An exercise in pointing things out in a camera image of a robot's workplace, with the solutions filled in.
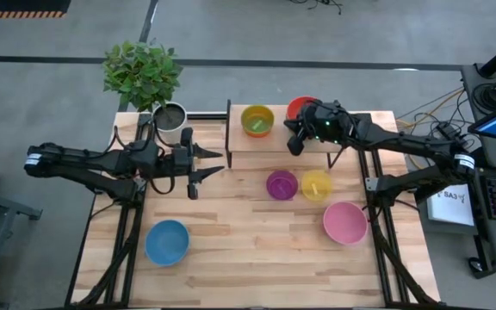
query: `green leaves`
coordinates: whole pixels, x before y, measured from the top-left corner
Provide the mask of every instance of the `green leaves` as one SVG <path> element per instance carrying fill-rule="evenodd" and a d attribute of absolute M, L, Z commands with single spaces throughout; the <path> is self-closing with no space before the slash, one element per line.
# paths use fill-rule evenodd
<path fill-rule="evenodd" d="M 103 90 L 119 93 L 124 108 L 129 103 L 138 111 L 153 110 L 156 104 L 165 107 L 180 86 L 177 78 L 183 68 L 171 58 L 175 56 L 174 48 L 125 41 L 105 55 Z"/>

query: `yellow bowl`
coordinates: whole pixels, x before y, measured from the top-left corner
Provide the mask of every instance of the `yellow bowl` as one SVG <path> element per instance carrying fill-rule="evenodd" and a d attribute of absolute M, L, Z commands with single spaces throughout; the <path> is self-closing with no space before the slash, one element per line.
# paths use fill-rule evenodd
<path fill-rule="evenodd" d="M 275 121 L 273 112 L 263 105 L 245 108 L 240 118 L 242 128 L 255 138 L 262 138 L 269 134 L 273 127 L 273 121 Z"/>
<path fill-rule="evenodd" d="M 301 192 L 312 202 L 322 202 L 332 192 L 331 177 L 321 170 L 308 171 L 301 179 Z"/>

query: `red bowl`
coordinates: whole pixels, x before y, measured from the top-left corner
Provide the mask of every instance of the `red bowl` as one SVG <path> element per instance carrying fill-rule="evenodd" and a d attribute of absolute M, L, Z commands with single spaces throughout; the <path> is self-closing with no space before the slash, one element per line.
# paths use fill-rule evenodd
<path fill-rule="evenodd" d="M 300 112 L 301 107 L 303 107 L 307 102 L 317 100 L 317 98 L 313 98 L 311 96 L 301 96 L 295 98 L 288 104 L 288 108 L 286 110 L 286 118 L 287 120 L 295 120 L 298 112 Z"/>
<path fill-rule="evenodd" d="M 341 245 L 356 245 L 369 229 L 367 216 L 351 202 L 336 202 L 329 206 L 323 217 L 328 236 Z"/>

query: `gray floor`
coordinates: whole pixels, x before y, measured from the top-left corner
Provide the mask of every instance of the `gray floor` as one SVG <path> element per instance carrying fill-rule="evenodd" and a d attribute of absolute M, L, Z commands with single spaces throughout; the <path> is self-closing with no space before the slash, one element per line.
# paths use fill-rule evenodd
<path fill-rule="evenodd" d="M 160 0 L 149 40 L 184 59 L 467 64 L 496 52 L 496 0 L 343 3 L 338 16 L 286 0 Z M 102 57 L 139 38 L 148 4 L 75 0 L 63 20 L 0 21 L 0 55 Z M 226 99 L 286 104 L 312 95 L 397 115 L 461 85 L 456 72 L 209 67 L 186 68 L 181 83 L 174 99 L 190 111 L 222 111 Z M 453 108 L 437 116 L 449 118 Z M 93 199 L 74 183 L 28 177 L 28 146 L 102 149 L 116 109 L 99 65 L 0 63 L 0 194 L 44 209 L 40 222 L 16 222 L 0 262 L 0 299 L 12 309 L 62 305 Z M 471 120 L 468 106 L 462 111 Z M 443 301 L 496 308 L 496 275 L 478 281 L 466 268 L 474 255 L 468 236 L 428 232 L 426 240 Z"/>

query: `potted plant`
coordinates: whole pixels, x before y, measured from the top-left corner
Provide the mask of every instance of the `potted plant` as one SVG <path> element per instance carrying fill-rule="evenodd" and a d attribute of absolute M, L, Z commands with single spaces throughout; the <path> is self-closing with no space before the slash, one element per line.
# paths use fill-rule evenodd
<path fill-rule="evenodd" d="M 183 70 L 172 60 L 174 49 L 126 41 L 105 54 L 104 90 L 120 94 L 121 108 L 131 103 L 138 112 L 153 113 L 162 139 L 170 144 L 178 143 L 187 123 L 187 111 L 171 101 Z"/>

